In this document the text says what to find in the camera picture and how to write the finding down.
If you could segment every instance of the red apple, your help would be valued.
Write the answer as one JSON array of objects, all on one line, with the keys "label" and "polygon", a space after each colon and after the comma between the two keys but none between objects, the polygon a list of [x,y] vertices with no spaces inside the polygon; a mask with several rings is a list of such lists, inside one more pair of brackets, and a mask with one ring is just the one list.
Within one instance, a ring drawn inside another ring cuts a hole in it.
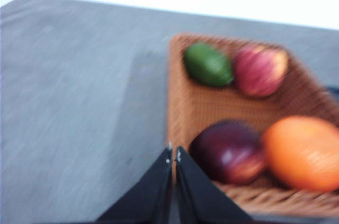
[{"label": "red apple", "polygon": [[282,49],[247,45],[233,59],[235,84],[243,93],[266,97],[281,85],[288,66],[288,55]]}]

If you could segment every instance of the green fruit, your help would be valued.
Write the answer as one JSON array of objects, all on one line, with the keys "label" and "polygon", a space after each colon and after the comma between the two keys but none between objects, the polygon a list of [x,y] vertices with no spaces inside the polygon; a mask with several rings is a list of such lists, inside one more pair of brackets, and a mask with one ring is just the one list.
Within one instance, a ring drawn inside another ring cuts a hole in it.
[{"label": "green fruit", "polygon": [[189,46],[184,53],[184,63],[189,75],[205,85],[222,87],[233,80],[231,61],[207,44]]}]

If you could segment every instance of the orange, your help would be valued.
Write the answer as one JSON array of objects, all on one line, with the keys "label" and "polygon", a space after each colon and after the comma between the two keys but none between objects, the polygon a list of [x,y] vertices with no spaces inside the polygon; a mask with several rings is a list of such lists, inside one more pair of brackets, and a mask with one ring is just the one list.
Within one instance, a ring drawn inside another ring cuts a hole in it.
[{"label": "orange", "polygon": [[339,187],[339,129],[314,117],[291,116],[263,135],[267,163],[284,183],[321,192]]}]

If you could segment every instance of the gray tabletop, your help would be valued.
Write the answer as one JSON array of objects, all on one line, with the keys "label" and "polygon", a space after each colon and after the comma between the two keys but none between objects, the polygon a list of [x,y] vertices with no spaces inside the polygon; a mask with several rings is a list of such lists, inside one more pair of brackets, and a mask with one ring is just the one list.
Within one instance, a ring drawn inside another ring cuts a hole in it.
[{"label": "gray tabletop", "polygon": [[[15,0],[1,8],[3,224],[94,220],[137,182],[164,147],[168,41],[188,31],[281,43],[339,86],[339,31]],[[335,220],[303,220],[320,222]]]}]

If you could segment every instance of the woven basket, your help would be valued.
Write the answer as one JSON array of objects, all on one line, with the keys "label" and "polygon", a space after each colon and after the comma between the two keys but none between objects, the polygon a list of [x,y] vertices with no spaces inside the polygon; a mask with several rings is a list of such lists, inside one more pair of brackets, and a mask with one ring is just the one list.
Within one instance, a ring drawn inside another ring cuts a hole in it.
[{"label": "woven basket", "polygon": [[[202,41],[231,57],[245,44],[276,44],[240,39],[178,34],[169,47],[167,141],[175,148],[188,149],[191,141],[209,125],[223,119],[249,122],[260,133],[287,115],[311,115],[339,127],[339,106],[303,66],[289,54],[288,73],[278,91],[267,98],[255,99],[234,87],[222,89],[203,86],[191,80],[183,64],[183,52]],[[284,187],[269,172],[249,186],[215,184],[250,213],[295,216],[339,216],[339,191],[317,193]]]}]

